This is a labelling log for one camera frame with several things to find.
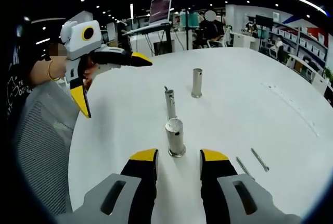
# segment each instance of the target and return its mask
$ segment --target metal cylinder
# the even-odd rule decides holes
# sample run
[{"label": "metal cylinder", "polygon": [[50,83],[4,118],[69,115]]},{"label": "metal cylinder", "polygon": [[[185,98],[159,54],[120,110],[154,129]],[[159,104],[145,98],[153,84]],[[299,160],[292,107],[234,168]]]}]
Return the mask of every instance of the metal cylinder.
[{"label": "metal cylinder", "polygon": [[173,90],[165,91],[166,110],[168,111],[168,120],[171,118],[177,118],[175,108],[175,97]]},{"label": "metal cylinder", "polygon": [[193,87],[192,87],[192,97],[200,98],[202,96],[201,93],[201,85],[202,85],[202,69],[194,69],[193,70]]},{"label": "metal cylinder", "polygon": [[183,140],[183,123],[177,118],[172,118],[165,125],[169,140],[169,154],[173,157],[182,157],[186,152]]}]

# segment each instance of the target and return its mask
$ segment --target white round table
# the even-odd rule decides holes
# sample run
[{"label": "white round table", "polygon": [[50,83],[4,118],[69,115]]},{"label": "white round table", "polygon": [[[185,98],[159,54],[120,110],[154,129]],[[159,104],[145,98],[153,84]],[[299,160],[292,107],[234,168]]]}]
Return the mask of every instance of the white round table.
[{"label": "white round table", "polygon": [[[306,216],[331,181],[333,109],[308,82],[286,66],[247,48],[211,48],[152,59],[151,67],[105,72],[88,93],[92,113],[76,122],[70,157],[73,210],[84,195],[134,153],[158,148],[157,199],[152,223],[206,223],[200,196],[199,150],[238,156],[256,182],[286,214]],[[203,69],[202,98],[191,97],[194,68]],[[279,87],[315,123],[319,136],[279,96]],[[174,90],[187,151],[168,154],[164,86]],[[265,172],[251,148],[269,166]]]}]

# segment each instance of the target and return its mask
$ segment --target gray mesh chair back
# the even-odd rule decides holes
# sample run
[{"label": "gray mesh chair back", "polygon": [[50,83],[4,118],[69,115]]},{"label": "gray mesh chair back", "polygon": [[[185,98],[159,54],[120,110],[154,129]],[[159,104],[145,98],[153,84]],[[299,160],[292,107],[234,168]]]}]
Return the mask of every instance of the gray mesh chair back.
[{"label": "gray mesh chair back", "polygon": [[53,215],[72,212],[68,157],[78,112],[76,104],[57,84],[45,83],[28,96],[14,137],[27,183]]}]

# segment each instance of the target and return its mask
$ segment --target metal pin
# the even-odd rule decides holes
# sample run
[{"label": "metal pin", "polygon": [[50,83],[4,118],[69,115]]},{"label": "metal pin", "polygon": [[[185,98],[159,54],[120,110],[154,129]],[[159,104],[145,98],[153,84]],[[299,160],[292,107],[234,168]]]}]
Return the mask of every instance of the metal pin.
[{"label": "metal pin", "polygon": [[166,134],[169,140],[169,154],[173,157],[182,157],[186,152],[183,140],[183,123],[177,118],[172,118],[165,125]]},{"label": "metal pin", "polygon": [[201,85],[202,85],[202,69],[194,69],[193,70],[193,87],[192,87],[192,97],[200,98],[202,96],[201,93]]},{"label": "metal pin", "polygon": [[244,164],[241,162],[241,160],[238,157],[236,157],[236,161],[238,162],[238,164],[240,165],[240,167],[242,168],[242,170],[244,171],[244,173],[246,173],[248,176],[251,176],[253,178],[253,176],[250,175],[249,171],[246,169],[246,167],[244,166]]},{"label": "metal pin", "polygon": [[177,118],[176,116],[176,108],[175,108],[175,97],[173,94],[173,90],[166,90],[165,92],[165,100],[166,100],[166,109],[168,111],[168,120],[172,118]]},{"label": "metal pin", "polygon": [[253,155],[255,156],[255,158],[257,158],[257,160],[259,161],[261,166],[264,168],[265,172],[268,172],[270,170],[270,168],[268,166],[266,166],[266,164],[262,161],[260,156],[256,153],[256,151],[254,151],[254,149],[251,148],[251,151],[252,151]]}]

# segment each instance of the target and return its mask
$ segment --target gold bracelet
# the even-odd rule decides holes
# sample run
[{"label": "gold bracelet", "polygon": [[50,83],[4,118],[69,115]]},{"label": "gold bracelet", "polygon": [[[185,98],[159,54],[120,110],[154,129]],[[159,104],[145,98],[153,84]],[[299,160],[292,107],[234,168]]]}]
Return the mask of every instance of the gold bracelet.
[{"label": "gold bracelet", "polygon": [[47,75],[48,75],[48,77],[50,78],[51,81],[56,82],[56,81],[59,81],[60,78],[53,79],[53,78],[51,77],[51,75],[50,75],[50,67],[51,67],[51,63],[52,63],[52,62],[53,62],[53,61],[51,60],[50,63],[48,64],[48,67],[47,67]]}]

